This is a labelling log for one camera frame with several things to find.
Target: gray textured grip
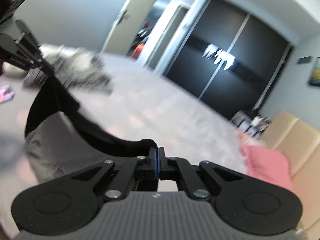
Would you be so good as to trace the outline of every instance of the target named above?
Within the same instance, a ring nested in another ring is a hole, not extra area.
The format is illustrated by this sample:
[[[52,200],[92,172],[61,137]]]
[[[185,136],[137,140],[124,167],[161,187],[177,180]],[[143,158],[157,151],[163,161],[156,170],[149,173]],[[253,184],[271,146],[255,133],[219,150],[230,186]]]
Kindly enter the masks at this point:
[[[253,236],[222,221],[208,202],[185,192],[131,192],[106,203],[97,217],[78,231],[61,236],[22,232],[16,240],[300,240],[293,230],[275,236]]]

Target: black cloth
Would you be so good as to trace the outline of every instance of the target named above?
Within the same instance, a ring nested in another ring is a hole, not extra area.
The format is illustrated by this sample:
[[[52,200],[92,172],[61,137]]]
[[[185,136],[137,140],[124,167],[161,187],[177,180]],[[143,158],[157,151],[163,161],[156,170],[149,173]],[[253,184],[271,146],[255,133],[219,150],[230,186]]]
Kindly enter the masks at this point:
[[[41,122],[58,111],[63,112],[72,122],[80,136],[95,149],[117,157],[148,156],[150,147],[157,148],[151,139],[126,141],[90,122],[78,110],[80,104],[54,77],[48,78],[34,100],[27,119],[25,137]]]

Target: pink towel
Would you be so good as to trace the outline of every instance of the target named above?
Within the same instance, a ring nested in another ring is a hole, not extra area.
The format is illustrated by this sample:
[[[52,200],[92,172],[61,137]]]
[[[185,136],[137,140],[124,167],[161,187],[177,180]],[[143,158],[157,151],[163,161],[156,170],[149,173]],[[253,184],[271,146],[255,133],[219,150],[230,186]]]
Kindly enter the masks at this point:
[[[247,175],[284,187],[293,192],[290,161],[281,152],[263,146],[240,146],[245,157]]]

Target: pillow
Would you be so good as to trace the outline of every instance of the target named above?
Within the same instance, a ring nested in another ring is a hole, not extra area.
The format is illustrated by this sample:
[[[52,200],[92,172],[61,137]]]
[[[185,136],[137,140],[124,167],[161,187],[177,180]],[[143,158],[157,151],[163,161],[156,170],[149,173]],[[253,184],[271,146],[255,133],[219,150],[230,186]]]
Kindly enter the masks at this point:
[[[240,146],[247,165],[247,175],[293,192],[290,162],[281,152],[262,146]]]
[[[12,78],[22,78],[27,74],[25,70],[18,68],[8,62],[3,63],[2,71],[5,76]]]

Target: clothes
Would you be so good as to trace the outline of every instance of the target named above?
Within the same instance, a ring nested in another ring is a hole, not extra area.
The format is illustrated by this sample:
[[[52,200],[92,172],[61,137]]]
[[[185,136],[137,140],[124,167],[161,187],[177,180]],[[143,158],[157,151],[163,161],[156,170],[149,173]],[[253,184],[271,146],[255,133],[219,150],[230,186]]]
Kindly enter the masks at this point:
[[[80,104],[56,78],[48,78],[29,111],[25,137],[28,158],[39,182],[61,177],[104,160],[121,165],[148,156],[153,140],[121,140],[89,121]]]
[[[112,93],[111,77],[103,70],[103,61],[100,55],[78,48],[76,52],[66,57],[60,50],[45,54],[44,58],[55,69],[55,76],[64,87],[77,87],[89,90]],[[23,87],[41,87],[47,79],[41,69],[30,69],[23,80]]]
[[[134,49],[134,51],[132,52],[130,58],[134,58],[135,60],[137,60],[143,50],[143,47],[144,47],[144,44],[139,43],[137,47]]]

